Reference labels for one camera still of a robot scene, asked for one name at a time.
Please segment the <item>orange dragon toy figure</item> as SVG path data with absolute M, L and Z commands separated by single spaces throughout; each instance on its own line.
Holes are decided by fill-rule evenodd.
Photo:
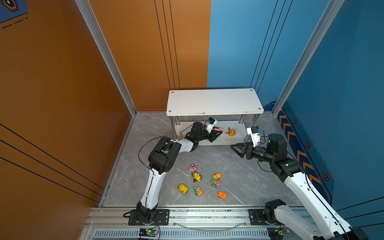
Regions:
M 234 137 L 236 135 L 236 130 L 233 129 L 233 128 L 228 128 L 228 131 L 226 132 L 226 134 L 229 136 L 229 137 Z

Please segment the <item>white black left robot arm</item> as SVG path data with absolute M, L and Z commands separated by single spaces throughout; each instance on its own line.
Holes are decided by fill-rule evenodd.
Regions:
M 164 178 L 173 167 L 179 153 L 194 151 L 199 142 L 208 140 L 213 142 L 223 131 L 215 127 L 218 121 L 209 118 L 206 122 L 194 122 L 191 131 L 183 138 L 174 140 L 160 137 L 154 149 L 149 154 L 149 179 L 143 197 L 137 204 L 135 213 L 139 220 L 151 224 L 156 220 L 158 197 Z

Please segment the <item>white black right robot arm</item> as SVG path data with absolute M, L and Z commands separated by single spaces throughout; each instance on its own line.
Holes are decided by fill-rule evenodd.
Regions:
M 361 228 L 353 228 L 313 187 L 305 168 L 295 159 L 289 158 L 287 144 L 282 135 L 270 134 L 265 148 L 258 146 L 256 141 L 230 146 L 241 158 L 269 163 L 271 171 L 297 196 L 314 220 L 314 224 L 293 212 L 281 200 L 265 204 L 266 221 L 287 226 L 303 240 L 368 239 Z

